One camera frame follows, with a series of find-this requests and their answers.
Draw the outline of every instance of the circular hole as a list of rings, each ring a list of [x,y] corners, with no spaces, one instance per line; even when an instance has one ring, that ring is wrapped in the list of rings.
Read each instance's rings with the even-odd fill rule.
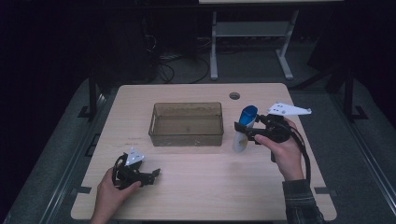
[[[238,100],[239,98],[241,98],[241,95],[238,92],[233,91],[230,93],[230,98],[233,100]]]

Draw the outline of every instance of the blue object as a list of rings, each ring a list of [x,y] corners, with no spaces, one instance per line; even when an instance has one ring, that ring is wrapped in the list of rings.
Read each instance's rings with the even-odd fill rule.
[[[242,125],[248,125],[256,119],[257,116],[257,107],[254,105],[248,105],[242,110],[241,117],[239,118],[239,123]]]

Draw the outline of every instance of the left hand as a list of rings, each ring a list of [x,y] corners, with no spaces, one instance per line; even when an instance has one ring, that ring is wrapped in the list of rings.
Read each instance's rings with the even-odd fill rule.
[[[141,182],[137,181],[128,188],[119,190],[113,185],[112,173],[113,168],[108,169],[102,182],[97,187],[95,209],[91,223],[107,223],[123,202],[141,185]]]

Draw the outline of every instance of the right hand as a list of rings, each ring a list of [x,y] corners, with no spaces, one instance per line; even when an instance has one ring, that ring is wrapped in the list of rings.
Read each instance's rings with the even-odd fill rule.
[[[291,120],[285,118],[285,121],[296,129],[296,125]],[[302,154],[292,137],[283,143],[276,143],[260,134],[256,134],[254,139],[274,153],[276,164],[286,181],[304,179],[301,165]]]

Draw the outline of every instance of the table leg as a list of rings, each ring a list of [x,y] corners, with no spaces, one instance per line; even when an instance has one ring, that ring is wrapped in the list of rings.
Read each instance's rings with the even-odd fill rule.
[[[217,12],[213,12],[212,21],[212,50],[210,52],[210,78],[217,80],[218,77],[218,61],[216,59],[216,17]]]
[[[286,50],[288,49],[288,46],[289,46],[291,35],[293,34],[294,25],[297,20],[298,12],[299,12],[298,10],[295,10],[293,12],[291,19],[290,19],[288,29],[285,34],[285,42],[281,49],[276,50],[276,56],[279,59],[280,66],[282,67],[283,73],[285,74],[285,77],[287,80],[294,79],[293,74],[290,71],[289,64],[286,61],[285,55],[286,55]]]

